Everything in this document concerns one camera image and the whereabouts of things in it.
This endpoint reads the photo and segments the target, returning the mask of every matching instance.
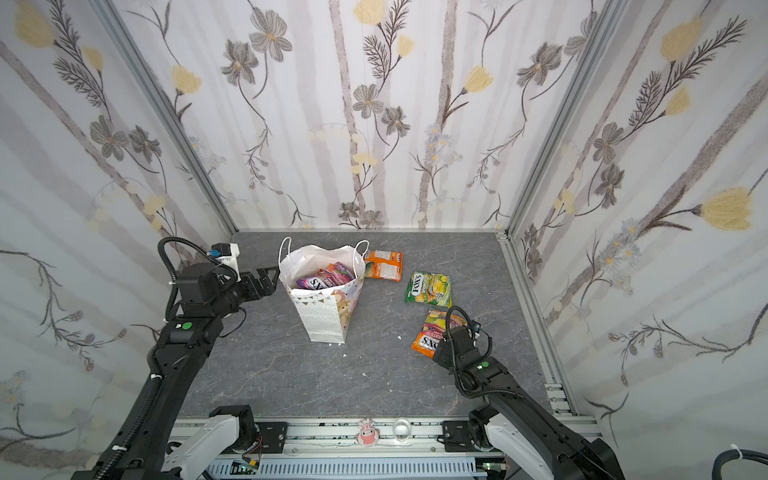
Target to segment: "wallpaper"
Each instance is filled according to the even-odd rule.
[[[603,2],[115,2],[239,228],[501,229]]]
[[[87,2],[0,2],[3,478],[95,463],[163,324],[157,242],[228,237],[100,25]]]
[[[627,478],[768,450],[765,45],[765,2],[629,2],[514,232]]]

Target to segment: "candy packet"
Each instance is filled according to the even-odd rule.
[[[451,328],[466,325],[467,322],[460,316],[451,315]],[[411,349],[416,352],[432,358],[435,356],[437,345],[440,344],[442,334],[445,332],[445,312],[439,310],[429,310],[427,320],[424,322],[422,331],[416,336],[416,340],[411,344]]]
[[[406,290],[406,302],[451,306],[451,277],[441,273],[414,272]]]
[[[332,263],[317,273],[305,276],[296,281],[296,285],[305,290],[322,290],[329,286],[346,285],[355,279],[355,276],[341,263]]]
[[[371,250],[366,254],[366,277],[386,278],[399,282],[402,279],[402,252]]]

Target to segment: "orange candy packet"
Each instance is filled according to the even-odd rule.
[[[386,278],[396,282],[402,279],[402,252],[371,250],[365,260],[366,277]]]
[[[466,324],[466,320],[460,316],[451,315],[451,328]],[[424,327],[416,336],[416,340],[413,341],[413,344],[411,344],[411,349],[432,358],[435,356],[435,350],[437,350],[437,345],[440,344],[444,332],[445,312],[441,312],[440,310],[429,310],[429,313],[427,313],[427,320],[424,322]]]

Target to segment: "white gift bag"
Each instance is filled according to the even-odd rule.
[[[288,254],[282,260],[283,246],[288,242]],[[344,343],[349,319],[357,305],[357,299],[362,290],[362,281],[365,279],[366,262],[357,248],[361,243],[366,244],[368,251],[369,241],[362,240],[354,247],[345,245],[335,250],[325,250],[317,245],[300,247],[290,251],[290,237],[283,239],[278,253],[280,266],[280,282],[286,288],[288,297],[296,306],[299,317],[306,332],[313,342]],[[340,262],[349,268],[355,275],[355,279],[341,286],[330,286],[322,290],[304,290],[296,287],[296,281],[304,276],[311,275],[317,270],[327,268],[331,263]]]

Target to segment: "pink cartoon figure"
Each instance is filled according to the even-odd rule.
[[[355,438],[360,445],[370,447],[379,440],[379,430],[373,426],[373,419],[362,419],[357,424],[360,425],[360,433]]]

